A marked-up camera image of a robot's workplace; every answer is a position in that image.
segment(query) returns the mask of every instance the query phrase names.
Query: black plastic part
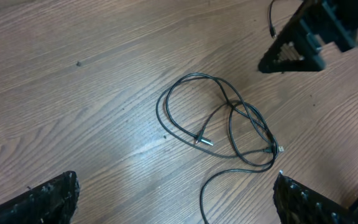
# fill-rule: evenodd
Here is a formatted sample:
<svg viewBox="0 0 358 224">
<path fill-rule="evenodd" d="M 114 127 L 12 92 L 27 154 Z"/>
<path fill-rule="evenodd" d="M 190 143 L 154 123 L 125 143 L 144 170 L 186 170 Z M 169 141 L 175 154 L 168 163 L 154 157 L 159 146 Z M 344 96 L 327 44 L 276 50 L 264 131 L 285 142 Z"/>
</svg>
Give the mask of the black plastic part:
<svg viewBox="0 0 358 224">
<path fill-rule="evenodd" d="M 317 36 L 324 44 L 335 42 L 341 52 L 354 48 L 358 19 L 346 19 L 347 13 L 358 14 L 351 10 L 352 4 L 358 2 L 304 0 L 261 59 L 259 70 L 263 73 L 323 70 L 325 62 L 319 56 L 322 46 Z"/>
<path fill-rule="evenodd" d="M 64 172 L 0 205 L 0 224 L 68 224 L 79 194 L 75 172 Z"/>
<path fill-rule="evenodd" d="M 356 208 L 343 208 L 289 177 L 279 174 L 273 189 L 282 224 L 358 224 Z"/>
</svg>

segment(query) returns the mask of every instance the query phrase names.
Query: cable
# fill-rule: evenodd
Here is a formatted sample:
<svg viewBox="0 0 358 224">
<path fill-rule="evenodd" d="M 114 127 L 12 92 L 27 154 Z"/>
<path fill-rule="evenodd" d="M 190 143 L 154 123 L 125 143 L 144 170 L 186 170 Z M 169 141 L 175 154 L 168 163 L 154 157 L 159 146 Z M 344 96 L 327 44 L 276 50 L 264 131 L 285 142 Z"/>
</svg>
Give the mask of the cable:
<svg viewBox="0 0 358 224">
<path fill-rule="evenodd" d="M 221 91 L 222 91 L 222 94 L 226 100 L 225 103 L 223 103 L 221 106 L 219 106 L 218 108 L 216 108 L 212 113 L 211 115 L 208 117 L 208 119 L 206 120 L 206 122 L 204 123 L 203 127 L 201 128 L 201 130 L 199 131 L 198 134 L 194 134 L 194 133 L 191 133 L 189 131 L 187 131 L 185 128 L 181 127 L 173 118 L 172 118 L 172 115 L 171 115 L 171 112 L 169 110 L 169 97 L 171 96 L 172 94 L 172 91 L 178 86 L 178 85 L 181 85 L 183 83 L 186 83 L 186 82 L 190 82 L 190 81 L 195 81 L 195 80 L 202 80 L 202 79 L 211 79 L 213 81 L 215 81 L 216 84 L 218 84 L 218 86 L 220 87 Z M 239 98 L 239 100 L 229 100 L 229 98 L 227 97 L 226 95 L 226 92 L 224 91 L 224 88 L 222 86 L 222 83 L 225 83 L 227 86 L 229 86 L 233 91 L 234 93 L 237 95 L 237 97 Z M 158 106 L 160 104 L 160 101 L 161 99 L 163 98 L 163 96 L 167 94 L 167 97 L 165 98 L 165 111 L 167 112 L 167 115 L 168 115 L 168 118 L 169 120 L 171 121 L 171 123 L 176 126 L 179 130 L 183 131 L 184 133 L 186 133 L 187 135 L 193 137 L 196 141 L 196 144 L 198 142 L 203 142 L 203 143 L 206 143 L 206 144 L 212 144 L 213 143 L 209 140 L 209 139 L 206 139 L 203 137 L 203 134 L 204 134 L 204 131 L 207 127 L 207 124 L 209 123 L 209 121 L 211 120 L 212 116 L 217 112 L 219 111 L 223 106 L 230 106 L 231 107 L 231 111 L 230 111 L 230 115 L 229 115 L 229 135 L 230 135 L 230 142 L 233 146 L 233 149 L 234 149 L 234 152 L 236 153 L 235 155 L 233 156 L 227 156 L 227 155 L 222 155 L 222 154 L 217 154 L 215 152 L 211 152 L 210 150 L 207 150 L 203 147 L 199 147 L 197 146 L 196 144 L 192 144 L 186 140 L 184 140 L 183 138 L 179 137 L 178 135 L 176 135 L 175 133 L 173 133 L 171 130 L 169 130 L 165 125 L 164 123 L 162 122 L 161 120 L 161 117 L 160 117 L 160 114 L 158 112 Z M 245 113 L 240 111 L 239 109 L 237 109 L 238 106 L 243 106 L 244 109 L 245 109 Z M 248 151 L 248 152 L 243 152 L 241 153 L 238 148 L 237 148 L 237 145 L 236 145 L 236 142 L 234 140 L 234 137 L 233 137 L 233 133 L 232 133 L 232 116 L 233 116 L 233 112 L 237 112 L 239 114 L 241 114 L 243 117 L 247 118 L 250 120 L 252 126 L 255 128 L 255 130 L 257 131 L 258 135 L 268 143 L 268 146 L 264 149 L 258 149 L 258 150 L 253 150 L 253 151 Z M 226 173 L 229 173 L 229 172 L 246 172 L 246 173 L 262 173 L 262 172 L 265 172 L 267 170 L 269 170 L 277 156 L 278 156 L 278 152 L 279 152 L 279 149 L 278 149 L 278 143 L 277 143 L 277 140 L 275 139 L 275 137 L 273 136 L 273 134 L 270 132 L 269 128 L 267 127 L 267 124 L 266 124 L 266 121 L 264 120 L 263 116 L 260 114 L 260 112 L 258 111 L 257 108 L 255 108 L 254 106 L 252 106 L 251 104 L 249 103 L 246 103 L 240 93 L 227 81 L 225 81 L 224 79 L 222 78 L 217 78 L 217 77 L 212 77 L 211 75 L 207 75 L 207 74 L 203 74 L 203 73 L 190 73 L 190 74 L 187 74 L 185 75 L 184 77 L 180 78 L 177 82 L 175 82 L 170 88 L 167 88 L 161 95 L 160 97 L 158 98 L 157 100 L 157 105 L 155 107 L 155 112 L 157 114 L 157 119 L 158 121 L 160 122 L 160 124 L 162 125 L 162 127 L 168 132 L 170 133 L 172 136 L 174 136 L 175 138 L 179 139 L 180 141 L 182 141 L 183 143 L 191 146 L 191 147 L 194 147 L 196 149 L 199 149 L 203 152 L 206 152 L 212 156 L 217 156 L 217 157 L 220 157 L 220 158 L 224 158 L 224 159 L 233 159 L 233 158 L 240 158 L 242 161 L 244 161 L 246 164 L 249 164 L 251 166 L 254 166 L 254 167 L 261 167 L 260 170 L 249 170 L 249 169 L 228 169 L 228 170 L 224 170 L 224 171 L 221 171 L 221 172 L 218 172 L 217 174 L 214 174 L 212 177 L 210 177 L 206 182 L 205 184 L 202 186 L 201 188 L 201 192 L 200 192 L 200 210 L 201 210 L 201 216 L 203 217 L 203 220 L 205 222 L 205 224 L 208 224 L 208 221 L 206 219 L 206 215 L 205 215 L 205 212 L 204 212 L 204 206 L 203 206 L 203 196 L 204 196 L 204 191 L 205 191 L 205 188 L 207 187 L 207 185 L 214 179 L 216 178 L 217 176 L 220 176 L 222 174 L 226 174 Z M 253 153 L 258 153 L 258 152 L 266 152 L 266 153 L 271 153 L 273 154 L 273 157 L 270 161 L 266 162 L 265 164 L 254 164 L 253 162 L 251 161 L 248 161 L 245 156 L 246 155 L 249 155 L 249 154 L 253 154 Z"/>
<path fill-rule="evenodd" d="M 273 8 L 273 2 L 276 0 L 272 0 L 272 2 L 270 3 L 270 5 L 268 6 L 268 29 L 270 31 L 270 35 L 272 36 L 272 38 L 276 38 L 277 34 L 276 34 L 276 30 L 274 29 L 273 26 L 273 22 L 272 22 L 272 8 Z"/>
</svg>

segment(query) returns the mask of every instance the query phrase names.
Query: wood grain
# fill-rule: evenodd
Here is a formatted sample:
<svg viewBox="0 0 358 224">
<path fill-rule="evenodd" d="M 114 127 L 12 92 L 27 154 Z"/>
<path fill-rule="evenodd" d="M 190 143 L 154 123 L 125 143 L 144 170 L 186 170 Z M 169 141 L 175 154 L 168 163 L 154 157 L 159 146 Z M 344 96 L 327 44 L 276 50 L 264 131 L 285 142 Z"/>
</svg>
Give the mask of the wood grain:
<svg viewBox="0 0 358 224">
<path fill-rule="evenodd" d="M 205 209 L 213 223 L 280 223 L 272 202 L 280 169 L 350 205 L 358 195 L 358 49 L 325 46 L 328 67 L 319 73 L 259 73 L 273 41 L 269 2 L 42 0 L 1 10 L 0 203 L 75 170 L 74 223 L 202 223 L 205 180 L 249 167 L 179 142 L 154 108 L 175 80 L 204 72 L 231 82 L 286 149 L 266 173 L 211 183 Z M 277 27 L 298 5 L 275 6 Z M 209 84 L 182 85 L 172 96 L 172 115 L 189 130 L 223 102 Z M 205 135 L 213 151 L 232 154 L 227 117 L 220 111 Z M 243 151 L 263 145 L 239 116 L 234 136 Z"/>
</svg>

